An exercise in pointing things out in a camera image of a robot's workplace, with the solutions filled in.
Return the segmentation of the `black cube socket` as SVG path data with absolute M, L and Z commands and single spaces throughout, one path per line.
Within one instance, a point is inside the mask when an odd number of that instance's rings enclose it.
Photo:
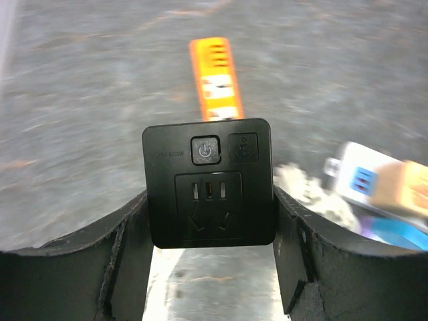
M 267 120 L 149 126 L 142 133 L 142 151 L 155 246 L 235 247 L 274 240 Z

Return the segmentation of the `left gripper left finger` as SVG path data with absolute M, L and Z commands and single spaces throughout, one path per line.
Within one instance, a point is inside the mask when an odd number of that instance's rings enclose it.
M 1 252 L 2 320 L 142 320 L 153 244 L 146 193 L 40 248 Z

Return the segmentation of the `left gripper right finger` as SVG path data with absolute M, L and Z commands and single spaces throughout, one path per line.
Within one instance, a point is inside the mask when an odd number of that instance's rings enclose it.
M 292 320 L 426 320 L 427 253 L 351 232 L 275 190 L 273 243 Z

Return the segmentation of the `white multicolour power strip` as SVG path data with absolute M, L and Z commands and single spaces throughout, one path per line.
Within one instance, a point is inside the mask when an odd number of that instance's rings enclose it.
M 426 233 L 426 219 L 401 216 L 369 204 L 369 198 L 379 180 L 376 170 L 383 165 L 401 163 L 400 160 L 367 146 L 348 141 L 338 149 L 335 158 L 329 157 L 325 160 L 323 171 L 329 176 L 328 187 L 349 203 L 383 217 L 404 221 Z

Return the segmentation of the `blue cube socket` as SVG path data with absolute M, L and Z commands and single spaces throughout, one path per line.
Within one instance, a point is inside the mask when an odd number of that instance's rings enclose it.
M 427 234 L 402 221 L 374 217 L 371 229 L 376 239 L 384 243 L 427 251 Z

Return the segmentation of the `purple power strip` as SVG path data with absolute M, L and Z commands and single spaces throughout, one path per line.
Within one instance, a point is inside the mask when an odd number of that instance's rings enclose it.
M 367 216 L 367 215 L 360 215 L 358 216 L 358 222 L 359 222 L 359 231 L 358 234 L 369 238 L 369 239 L 375 239 L 375 234 L 372 232 L 372 223 L 373 223 L 374 217 Z

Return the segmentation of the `orange power strip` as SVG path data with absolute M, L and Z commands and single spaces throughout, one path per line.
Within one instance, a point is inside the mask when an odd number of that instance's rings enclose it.
M 194 39 L 189 43 L 189 51 L 202 119 L 205 122 L 244 119 L 228 39 Z

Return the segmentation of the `beige cube socket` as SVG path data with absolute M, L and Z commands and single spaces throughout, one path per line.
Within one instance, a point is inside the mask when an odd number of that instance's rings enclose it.
M 427 218 L 427 166 L 405 160 L 374 172 L 377 178 L 368 198 L 370 205 L 403 217 Z

